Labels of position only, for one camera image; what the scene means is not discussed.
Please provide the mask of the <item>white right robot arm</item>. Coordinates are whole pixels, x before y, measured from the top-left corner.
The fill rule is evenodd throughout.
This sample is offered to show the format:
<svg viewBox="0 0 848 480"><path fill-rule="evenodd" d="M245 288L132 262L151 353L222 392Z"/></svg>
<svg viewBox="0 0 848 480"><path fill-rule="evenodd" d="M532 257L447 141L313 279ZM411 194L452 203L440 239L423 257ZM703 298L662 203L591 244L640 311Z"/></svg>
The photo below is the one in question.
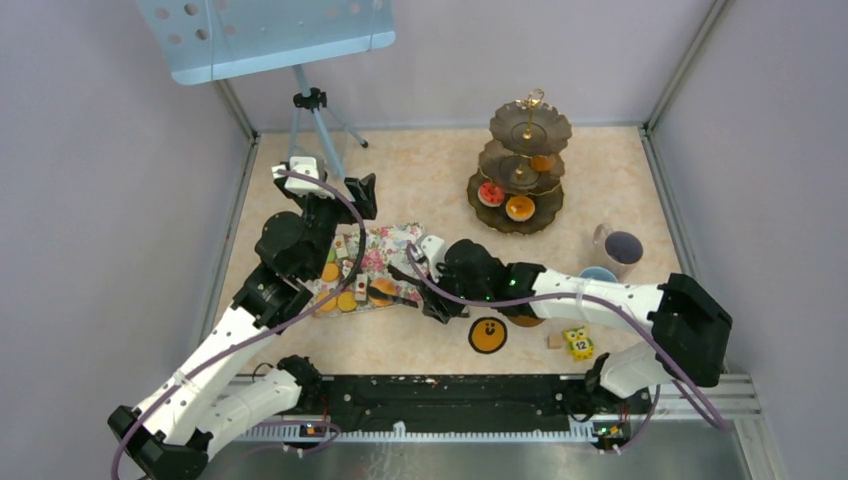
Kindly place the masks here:
<svg viewBox="0 0 848 480"><path fill-rule="evenodd" d="M655 385L713 388L720 381L733 320L688 275L672 273L660 284L592 280L536 263L504 264L471 240L447 244L435 235L408 244L405 254L419 278L424 311L439 321L477 307L638 335L634 346L601 355L587 375L587 400L600 412Z"/></svg>

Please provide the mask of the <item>round biscuit cookie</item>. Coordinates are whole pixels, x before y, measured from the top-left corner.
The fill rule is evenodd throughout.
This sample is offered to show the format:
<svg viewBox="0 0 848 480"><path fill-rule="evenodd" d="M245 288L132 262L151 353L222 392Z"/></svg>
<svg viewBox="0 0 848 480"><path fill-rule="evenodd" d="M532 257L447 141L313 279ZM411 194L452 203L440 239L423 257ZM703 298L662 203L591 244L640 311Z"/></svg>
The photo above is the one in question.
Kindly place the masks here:
<svg viewBox="0 0 848 480"><path fill-rule="evenodd" d="M325 283L336 282L341 275L340 267L335 263L326 263L324 265L321 280Z"/></svg>

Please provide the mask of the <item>red sprinkled donut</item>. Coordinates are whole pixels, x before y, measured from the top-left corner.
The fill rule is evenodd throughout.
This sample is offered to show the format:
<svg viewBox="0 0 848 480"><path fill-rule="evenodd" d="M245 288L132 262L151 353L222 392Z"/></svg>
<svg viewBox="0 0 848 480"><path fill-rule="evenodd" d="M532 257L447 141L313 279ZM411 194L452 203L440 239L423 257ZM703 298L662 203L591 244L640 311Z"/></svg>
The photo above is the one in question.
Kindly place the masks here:
<svg viewBox="0 0 848 480"><path fill-rule="evenodd" d="M477 189L478 201L489 208L503 204L506 198L504 190L490 181L483 182Z"/></svg>

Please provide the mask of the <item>brown croissant pastry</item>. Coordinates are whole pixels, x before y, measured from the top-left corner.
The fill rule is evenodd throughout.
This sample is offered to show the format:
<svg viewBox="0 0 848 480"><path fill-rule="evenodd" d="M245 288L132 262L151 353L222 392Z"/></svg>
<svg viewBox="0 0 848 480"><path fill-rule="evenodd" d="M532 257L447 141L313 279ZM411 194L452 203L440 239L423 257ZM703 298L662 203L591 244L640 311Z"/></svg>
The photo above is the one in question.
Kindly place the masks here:
<svg viewBox="0 0 848 480"><path fill-rule="evenodd" d="M535 155L530 158L530 167L536 172L549 172L556 165L552 156Z"/></svg>

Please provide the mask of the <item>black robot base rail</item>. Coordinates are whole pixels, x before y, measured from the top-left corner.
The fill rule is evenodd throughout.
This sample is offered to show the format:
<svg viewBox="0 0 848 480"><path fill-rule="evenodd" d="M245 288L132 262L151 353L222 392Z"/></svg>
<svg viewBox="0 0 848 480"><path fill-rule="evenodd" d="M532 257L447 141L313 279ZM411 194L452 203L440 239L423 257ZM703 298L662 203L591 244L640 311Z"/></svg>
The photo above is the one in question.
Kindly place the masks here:
<svg viewBox="0 0 848 480"><path fill-rule="evenodd" d="M324 420L350 435L566 433L580 421L648 412L646 389L621 399L569 375L337 375L302 394L285 420Z"/></svg>

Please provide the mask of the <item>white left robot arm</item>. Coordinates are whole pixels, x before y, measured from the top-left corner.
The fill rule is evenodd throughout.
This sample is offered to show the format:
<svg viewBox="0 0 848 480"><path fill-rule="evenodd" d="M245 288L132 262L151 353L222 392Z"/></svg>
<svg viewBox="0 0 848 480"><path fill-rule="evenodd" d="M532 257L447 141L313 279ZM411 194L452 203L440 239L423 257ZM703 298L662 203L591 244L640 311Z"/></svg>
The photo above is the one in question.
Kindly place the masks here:
<svg viewBox="0 0 848 480"><path fill-rule="evenodd" d="M274 173L277 188L300 208L268 218L255 245L257 267L221 320L171 378L135 406L119 406L108 425L120 445L113 459L130 458L149 479L196 479L235 438L270 416L308 413L319 404L321 376L308 359L290 356L263 378L220 395L248 360L290 325L318 309L307 282L320 278L336 230L377 216L376 176L348 177L343 195L322 175Z"/></svg>

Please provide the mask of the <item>white cake slice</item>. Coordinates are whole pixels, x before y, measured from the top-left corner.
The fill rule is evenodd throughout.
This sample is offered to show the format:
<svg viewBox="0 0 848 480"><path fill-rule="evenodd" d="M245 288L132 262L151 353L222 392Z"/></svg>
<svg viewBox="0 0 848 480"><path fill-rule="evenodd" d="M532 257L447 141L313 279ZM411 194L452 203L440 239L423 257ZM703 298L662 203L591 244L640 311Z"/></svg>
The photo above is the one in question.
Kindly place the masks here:
<svg viewBox="0 0 848 480"><path fill-rule="evenodd" d="M369 287L370 280L367 274L359 273L356 276L356 280L353 285L353 292L355 301L358 304L366 304L369 300L367 289Z"/></svg>

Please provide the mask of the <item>round golden bun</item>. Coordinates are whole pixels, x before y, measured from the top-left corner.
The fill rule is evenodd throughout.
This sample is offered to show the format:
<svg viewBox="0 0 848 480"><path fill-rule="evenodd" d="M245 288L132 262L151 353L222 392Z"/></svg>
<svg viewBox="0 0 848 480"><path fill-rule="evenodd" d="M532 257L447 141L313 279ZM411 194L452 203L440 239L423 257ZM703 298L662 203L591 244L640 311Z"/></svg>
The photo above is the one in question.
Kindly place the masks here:
<svg viewBox="0 0 848 480"><path fill-rule="evenodd" d="M397 295L396 286L386 278L375 278L371 280L366 292L370 302L379 308L393 305L393 297Z"/></svg>

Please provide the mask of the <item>orange fruit tart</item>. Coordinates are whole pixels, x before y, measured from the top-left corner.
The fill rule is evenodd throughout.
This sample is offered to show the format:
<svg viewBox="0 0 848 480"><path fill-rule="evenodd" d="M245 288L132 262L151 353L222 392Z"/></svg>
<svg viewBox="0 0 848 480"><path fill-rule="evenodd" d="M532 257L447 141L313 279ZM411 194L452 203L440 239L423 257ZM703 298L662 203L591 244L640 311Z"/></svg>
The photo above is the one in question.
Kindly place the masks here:
<svg viewBox="0 0 848 480"><path fill-rule="evenodd" d="M507 217L514 222L526 222L536 212L536 204L529 196L515 195L504 203Z"/></svg>

